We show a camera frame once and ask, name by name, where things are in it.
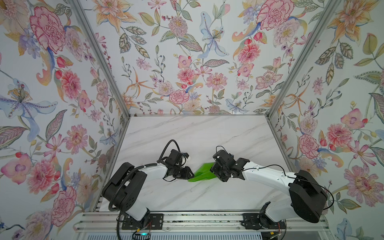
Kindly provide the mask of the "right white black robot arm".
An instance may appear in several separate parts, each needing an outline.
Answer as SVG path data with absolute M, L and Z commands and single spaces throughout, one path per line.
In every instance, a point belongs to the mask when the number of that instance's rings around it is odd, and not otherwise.
M 211 172 L 220 181 L 227 182 L 233 178 L 257 182 L 288 196 L 285 200 L 266 202 L 263 205 L 257 216 L 257 223 L 262 228 L 293 218 L 301 218 L 313 224 L 319 222 L 328 196 L 310 173 L 303 170 L 297 173 L 286 172 L 284 168 L 275 170 L 275 164 L 264 167 L 244 158 L 235 160 L 225 150 L 217 151 L 213 158 L 215 163 Z

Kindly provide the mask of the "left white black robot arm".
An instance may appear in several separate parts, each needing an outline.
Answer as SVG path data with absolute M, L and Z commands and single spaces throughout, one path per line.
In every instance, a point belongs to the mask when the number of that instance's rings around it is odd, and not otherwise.
M 188 153 L 171 150 L 167 157 L 158 163 L 133 166 L 122 164 L 110 178 L 102 191 L 102 197 L 109 202 L 110 212 L 133 219 L 142 225 L 149 220 L 150 210 L 138 200 L 139 193 L 146 182 L 154 180 L 189 180 L 194 177 L 190 167 L 186 166 L 190 158 Z

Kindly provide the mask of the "green square paper sheet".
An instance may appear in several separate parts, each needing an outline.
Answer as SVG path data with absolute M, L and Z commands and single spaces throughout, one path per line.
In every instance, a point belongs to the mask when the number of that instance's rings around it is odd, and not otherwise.
M 215 174 L 211 172 L 211 168 L 214 163 L 204 163 L 195 173 L 194 177 L 189 179 L 188 182 L 208 181 L 217 178 Z

